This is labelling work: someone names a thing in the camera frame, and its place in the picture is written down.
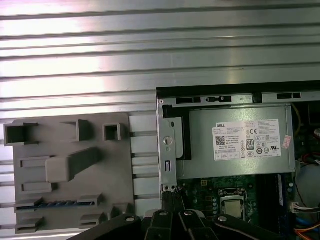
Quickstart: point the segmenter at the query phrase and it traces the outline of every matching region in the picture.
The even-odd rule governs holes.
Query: metal sheet
[[[131,151],[133,154],[157,153],[157,136],[137,136],[131,138]]]
[[[156,113],[130,116],[130,127],[132,133],[157,131]]]
[[[0,208],[0,226],[3,225],[15,225],[16,214],[13,207]]]
[[[1,186],[0,187],[0,204],[15,203],[16,194],[14,186]]]
[[[104,16],[83,16],[68,18],[40,18],[3,20],[0,34],[58,35],[81,32],[146,31],[184,28],[217,28],[239,26],[264,26],[287,24],[313,24],[318,20],[320,10],[315,8],[291,8],[266,10],[194,11],[145,14],[122,14]]]
[[[113,12],[113,11],[134,11],[134,10],[170,10],[170,9],[188,9],[188,8],[222,8],[222,7],[268,7],[268,6],[285,6],[285,5],[301,5],[301,4],[319,4],[319,0],[270,0],[270,1],[193,1],[184,0],[171,1],[145,1],[145,0],[110,0],[108,4],[103,4],[101,0],[91,0],[90,3],[86,0],[51,0],[45,5],[41,0],[26,2],[30,7],[21,7],[24,1],[11,0],[10,2],[0,2],[0,9],[3,15],[30,15],[30,14],[62,14],[62,13],[90,13],[90,12]]]
[[[133,185],[135,195],[154,195],[160,193],[158,177],[134,179]]]

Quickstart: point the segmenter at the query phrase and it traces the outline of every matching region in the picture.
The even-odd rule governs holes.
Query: white label
[[[278,119],[221,122],[212,132],[215,161],[281,156]]]
[[[279,203],[281,206],[284,206],[284,194],[282,192],[282,178],[280,174],[278,174],[278,185],[279,185]]]
[[[284,141],[283,141],[283,144],[282,144],[282,148],[283,149],[288,149],[289,146],[290,146],[290,142],[291,142],[291,136],[288,136],[288,135],[285,135],[284,137]]]

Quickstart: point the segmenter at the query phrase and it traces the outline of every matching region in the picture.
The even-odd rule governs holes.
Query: gray plastic bracket
[[[38,141],[29,139],[29,128],[38,126],[38,123],[12,123],[4,125],[4,146],[24,146],[38,144]]]
[[[23,219],[15,225],[15,232],[17,234],[35,233],[41,224],[44,223],[44,218]]]
[[[87,120],[77,119],[76,121],[62,121],[60,123],[73,125],[76,132],[75,138],[61,140],[62,143],[86,141],[93,136],[91,125]]]
[[[36,168],[45,167],[46,160],[51,158],[50,156],[36,156],[20,158],[20,168]]]
[[[102,127],[104,141],[121,141],[124,138],[125,129],[120,123],[108,123]]]
[[[119,214],[133,214],[134,207],[129,203],[116,203],[113,206],[119,211]]]
[[[99,204],[103,201],[102,194],[99,195],[84,195],[81,196],[76,202],[77,203],[93,203],[92,207],[97,208]]]
[[[69,156],[51,157],[45,161],[45,175],[48,183],[67,183],[75,176],[99,162],[99,149],[90,147]]]
[[[21,212],[21,210],[17,210],[17,208],[23,208],[23,207],[34,207],[35,205],[43,202],[43,198],[35,198],[35,199],[28,199],[28,200],[22,200],[14,204],[14,212]]]
[[[79,221],[79,229],[93,228],[106,219],[104,213],[83,215]]]
[[[44,194],[53,190],[53,185],[48,182],[26,182],[21,185],[21,194]]]

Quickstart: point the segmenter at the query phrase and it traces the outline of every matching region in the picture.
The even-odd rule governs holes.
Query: wire
[[[303,163],[305,163],[305,164],[319,165],[319,163],[317,162],[317,159],[312,159],[312,160],[314,160],[314,162],[315,162],[316,164],[307,162],[307,158],[308,158],[308,157],[315,157],[315,156],[320,157],[320,152],[311,152],[311,153],[303,154],[303,155],[301,156],[301,161],[302,161]]]
[[[303,206],[307,207],[305,201],[303,200],[303,198],[302,198],[302,196],[301,196],[301,194],[300,194],[300,191],[299,191],[299,188],[298,188],[298,185],[297,185],[297,181],[296,181],[296,177],[293,178],[293,182],[294,182],[294,185],[295,185],[295,188],[296,188],[296,192],[298,193],[299,198],[300,198]]]
[[[301,129],[301,126],[302,126],[302,121],[301,121],[301,116],[300,116],[300,113],[299,113],[297,107],[293,103],[291,103],[291,106],[292,106],[293,110],[295,111],[295,114],[296,114],[296,116],[298,118],[298,122],[299,122],[298,128],[294,132],[294,136],[296,137],[296,136],[298,136],[298,134],[300,132],[300,129]]]
[[[295,232],[295,234],[297,234],[300,238],[302,238],[302,239],[304,239],[304,240],[312,240],[310,237],[305,236],[305,235],[301,234],[301,233],[298,232],[298,231],[294,231],[294,232]]]
[[[299,233],[305,233],[308,232],[310,230],[313,230],[315,228],[318,228],[320,226],[320,222],[317,222],[315,225],[308,227],[308,228],[295,228],[294,230],[299,232]]]
[[[298,216],[295,218],[295,220],[299,225],[302,225],[302,226],[311,227],[313,225],[313,223],[309,222],[308,220],[305,220],[304,218],[298,217]],[[314,228],[314,229],[312,229],[312,231],[320,233],[318,228]]]
[[[320,210],[320,207],[303,207],[297,204],[294,204],[293,206],[295,209],[298,209],[298,210]]]

